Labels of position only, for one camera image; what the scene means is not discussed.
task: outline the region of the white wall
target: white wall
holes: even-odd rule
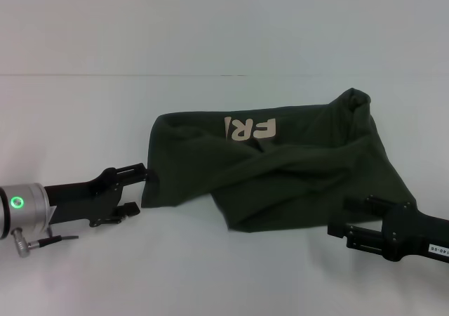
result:
[[[420,209],[449,219],[448,0],[0,0],[0,183],[146,162],[187,110],[373,99]],[[140,201],[141,185],[123,200]],[[447,315],[449,265],[390,263],[326,228],[228,232],[210,197],[22,260],[0,243],[5,315]]]

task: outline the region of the green bag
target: green bag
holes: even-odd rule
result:
[[[165,114],[148,165],[159,181],[146,183],[142,207],[211,193],[228,227],[244,232],[326,225],[345,197],[415,201],[389,163],[369,96],[353,88],[328,105]]]

